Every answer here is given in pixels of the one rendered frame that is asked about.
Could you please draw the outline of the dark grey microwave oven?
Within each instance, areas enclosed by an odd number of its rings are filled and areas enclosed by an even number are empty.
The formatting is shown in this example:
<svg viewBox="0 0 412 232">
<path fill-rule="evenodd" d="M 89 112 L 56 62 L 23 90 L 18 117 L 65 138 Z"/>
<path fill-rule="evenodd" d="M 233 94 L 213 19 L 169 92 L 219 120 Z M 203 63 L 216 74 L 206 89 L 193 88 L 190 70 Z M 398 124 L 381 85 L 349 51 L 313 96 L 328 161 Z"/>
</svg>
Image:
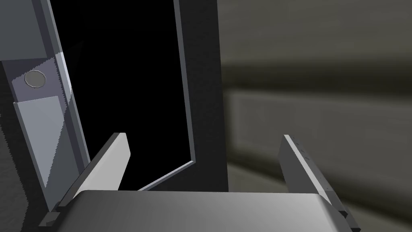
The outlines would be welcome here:
<svg viewBox="0 0 412 232">
<path fill-rule="evenodd" d="M 224 232 L 216 0 L 173 0 L 191 160 L 137 191 L 86 190 L 91 162 L 50 0 L 0 0 L 0 232 Z M 46 83 L 29 87 L 25 73 Z"/>
</svg>

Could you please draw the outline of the grey round knob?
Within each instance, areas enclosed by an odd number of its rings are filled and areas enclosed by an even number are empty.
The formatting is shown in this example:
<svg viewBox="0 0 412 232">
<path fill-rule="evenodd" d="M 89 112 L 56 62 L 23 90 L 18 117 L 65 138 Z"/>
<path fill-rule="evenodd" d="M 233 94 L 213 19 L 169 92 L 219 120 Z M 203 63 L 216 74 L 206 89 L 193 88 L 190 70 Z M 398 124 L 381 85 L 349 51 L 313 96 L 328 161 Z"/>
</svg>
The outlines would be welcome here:
<svg viewBox="0 0 412 232">
<path fill-rule="evenodd" d="M 25 83 L 32 88 L 40 88 L 46 83 L 46 76 L 38 70 L 31 70 L 24 75 Z"/>
</svg>

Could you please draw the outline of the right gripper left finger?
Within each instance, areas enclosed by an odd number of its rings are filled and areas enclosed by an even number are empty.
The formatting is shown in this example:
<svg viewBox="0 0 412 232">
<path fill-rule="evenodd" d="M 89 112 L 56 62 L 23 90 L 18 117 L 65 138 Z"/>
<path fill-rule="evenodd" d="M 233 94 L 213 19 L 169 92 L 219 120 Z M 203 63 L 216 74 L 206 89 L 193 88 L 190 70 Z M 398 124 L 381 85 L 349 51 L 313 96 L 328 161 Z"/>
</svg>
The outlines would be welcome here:
<svg viewBox="0 0 412 232">
<path fill-rule="evenodd" d="M 86 190 L 117 191 L 130 155 L 126 133 L 112 134 L 58 203 L 58 208 L 65 207 Z"/>
</svg>

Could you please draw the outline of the black microwave door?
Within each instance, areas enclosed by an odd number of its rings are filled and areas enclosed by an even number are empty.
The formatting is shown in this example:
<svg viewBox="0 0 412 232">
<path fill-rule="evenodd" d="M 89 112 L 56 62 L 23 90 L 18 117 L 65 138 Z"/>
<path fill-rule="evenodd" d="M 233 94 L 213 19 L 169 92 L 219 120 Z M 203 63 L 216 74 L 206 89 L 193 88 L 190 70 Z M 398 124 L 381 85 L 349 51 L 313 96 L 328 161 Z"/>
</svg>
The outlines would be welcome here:
<svg viewBox="0 0 412 232">
<path fill-rule="evenodd" d="M 88 152 L 126 133 L 119 189 L 191 160 L 173 0 L 50 0 Z"/>
</svg>

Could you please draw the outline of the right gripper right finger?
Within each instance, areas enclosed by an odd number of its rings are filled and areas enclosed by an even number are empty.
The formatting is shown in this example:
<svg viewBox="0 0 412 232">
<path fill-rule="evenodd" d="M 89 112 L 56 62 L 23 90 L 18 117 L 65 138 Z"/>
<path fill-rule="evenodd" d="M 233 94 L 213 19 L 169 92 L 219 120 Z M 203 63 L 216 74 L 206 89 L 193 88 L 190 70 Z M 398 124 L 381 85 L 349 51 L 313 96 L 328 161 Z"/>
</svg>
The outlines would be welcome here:
<svg viewBox="0 0 412 232">
<path fill-rule="evenodd" d="M 294 137 L 282 136 L 278 160 L 290 193 L 319 194 L 344 217 L 349 215 L 325 176 Z"/>
</svg>

